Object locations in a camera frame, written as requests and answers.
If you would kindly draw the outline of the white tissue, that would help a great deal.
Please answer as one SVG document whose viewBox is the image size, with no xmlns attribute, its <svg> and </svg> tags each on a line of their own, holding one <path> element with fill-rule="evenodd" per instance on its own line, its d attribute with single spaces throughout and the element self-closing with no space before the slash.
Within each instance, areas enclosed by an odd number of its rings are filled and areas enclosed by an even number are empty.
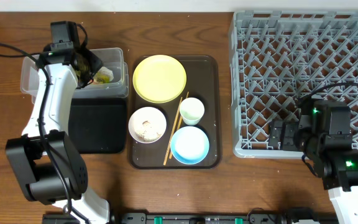
<svg viewBox="0 0 358 224">
<path fill-rule="evenodd" d="M 109 75 L 110 76 L 110 82 L 114 79 L 114 74 L 113 74 L 112 70 L 108 69 L 107 67 L 101 67 L 99 69 L 99 71 L 96 73 L 96 75 L 97 74 Z"/>
</svg>

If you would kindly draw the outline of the white bowl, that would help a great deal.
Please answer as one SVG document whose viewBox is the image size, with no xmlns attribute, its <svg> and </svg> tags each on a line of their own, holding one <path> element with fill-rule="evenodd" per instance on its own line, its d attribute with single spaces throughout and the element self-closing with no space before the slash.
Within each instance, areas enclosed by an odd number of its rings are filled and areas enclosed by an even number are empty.
<svg viewBox="0 0 358 224">
<path fill-rule="evenodd" d="M 167 128 L 167 120 L 164 116 L 164 114 L 158 110 L 157 108 L 154 107 L 143 107 L 140 108 L 138 110 L 136 110 L 130 117 L 129 119 L 129 123 L 128 123 L 128 130 L 130 135 L 132 136 L 132 138 L 140 143 L 153 143 L 153 142 L 143 142 L 141 141 L 138 136 L 135 133 L 135 127 L 139 124 L 141 124 L 144 121 L 150 121 L 151 123 L 153 123 L 154 125 L 156 125 L 160 132 L 162 133 L 162 135 L 155 141 L 158 141 L 165 133 L 166 128 Z"/>
</svg>

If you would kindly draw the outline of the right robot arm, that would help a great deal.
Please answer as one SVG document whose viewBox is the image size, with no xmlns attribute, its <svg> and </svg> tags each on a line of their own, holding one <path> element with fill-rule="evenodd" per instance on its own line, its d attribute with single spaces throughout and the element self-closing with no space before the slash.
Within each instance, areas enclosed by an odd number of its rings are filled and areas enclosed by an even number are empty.
<svg viewBox="0 0 358 224">
<path fill-rule="evenodd" d="M 299 121 L 268 125 L 269 146 L 302 152 L 301 160 L 323 181 L 339 223 L 358 223 L 358 150 L 350 125 L 344 102 L 317 99 L 301 104 Z"/>
</svg>

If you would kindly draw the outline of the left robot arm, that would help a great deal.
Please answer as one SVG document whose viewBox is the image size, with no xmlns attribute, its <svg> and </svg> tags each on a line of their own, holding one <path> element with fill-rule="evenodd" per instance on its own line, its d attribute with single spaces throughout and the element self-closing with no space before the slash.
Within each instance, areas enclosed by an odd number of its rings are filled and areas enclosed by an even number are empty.
<svg viewBox="0 0 358 224">
<path fill-rule="evenodd" d="M 109 223 L 107 200 L 88 185 L 85 161 L 68 136 L 73 94 L 93 82 L 102 61 L 80 41 L 81 25 L 71 21 L 50 25 L 52 43 L 27 54 L 39 76 L 31 117 L 21 137 L 6 143 L 6 156 L 24 197 L 63 210 L 52 223 Z"/>
</svg>

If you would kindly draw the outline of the white paper cup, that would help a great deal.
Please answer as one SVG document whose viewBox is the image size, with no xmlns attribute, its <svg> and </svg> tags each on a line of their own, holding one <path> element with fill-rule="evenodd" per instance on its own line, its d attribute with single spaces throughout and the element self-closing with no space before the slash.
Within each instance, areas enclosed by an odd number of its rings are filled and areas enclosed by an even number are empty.
<svg viewBox="0 0 358 224">
<path fill-rule="evenodd" d="M 198 124 L 203 117 L 204 112 L 204 104 L 197 98 L 187 98 L 180 104 L 182 120 L 189 126 Z"/>
</svg>

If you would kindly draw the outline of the rice and peanut scraps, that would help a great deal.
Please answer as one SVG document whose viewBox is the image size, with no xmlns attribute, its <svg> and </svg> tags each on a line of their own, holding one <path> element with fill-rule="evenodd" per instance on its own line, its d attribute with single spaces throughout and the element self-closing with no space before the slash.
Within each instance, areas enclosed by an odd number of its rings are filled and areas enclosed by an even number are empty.
<svg viewBox="0 0 358 224">
<path fill-rule="evenodd" d="M 159 128 L 150 121 L 142 122 L 134 130 L 138 138 L 143 142 L 153 142 L 162 135 Z"/>
</svg>

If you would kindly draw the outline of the green snack wrapper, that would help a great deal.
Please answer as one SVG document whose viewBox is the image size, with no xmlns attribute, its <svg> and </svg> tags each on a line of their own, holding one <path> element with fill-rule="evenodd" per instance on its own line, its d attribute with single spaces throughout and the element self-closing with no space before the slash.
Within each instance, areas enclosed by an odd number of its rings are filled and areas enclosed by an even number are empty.
<svg viewBox="0 0 358 224">
<path fill-rule="evenodd" d="M 95 85 L 107 84 L 109 82 L 110 82 L 110 76 L 109 75 L 97 74 L 97 75 L 94 76 L 93 84 L 95 84 Z"/>
</svg>

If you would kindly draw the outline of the blue bowl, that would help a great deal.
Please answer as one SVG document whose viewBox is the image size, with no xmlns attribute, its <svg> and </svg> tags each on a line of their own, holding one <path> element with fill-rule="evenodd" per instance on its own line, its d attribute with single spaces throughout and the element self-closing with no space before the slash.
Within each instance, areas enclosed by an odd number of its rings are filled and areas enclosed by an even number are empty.
<svg viewBox="0 0 358 224">
<path fill-rule="evenodd" d="M 206 133 L 195 126 L 180 128 L 175 132 L 170 143 L 172 156 L 185 165 L 194 165 L 205 159 L 209 146 Z"/>
</svg>

